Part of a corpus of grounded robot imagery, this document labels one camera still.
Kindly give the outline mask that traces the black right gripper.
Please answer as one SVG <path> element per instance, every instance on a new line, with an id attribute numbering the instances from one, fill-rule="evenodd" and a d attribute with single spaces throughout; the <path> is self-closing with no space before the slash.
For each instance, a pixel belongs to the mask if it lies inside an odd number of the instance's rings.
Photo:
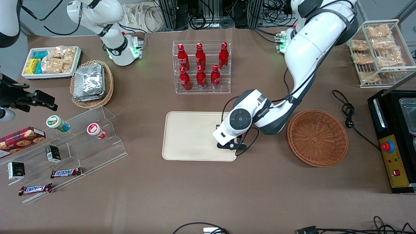
<path id="1" fill-rule="evenodd" d="M 48 108 L 52 111 L 58 110 L 53 96 L 40 90 L 35 90 L 33 93 L 28 92 L 25 89 L 29 88 L 29 85 L 20 84 L 4 74 L 1 74 L 0 81 L 0 106 L 2 108 L 30 112 L 31 105 Z"/>

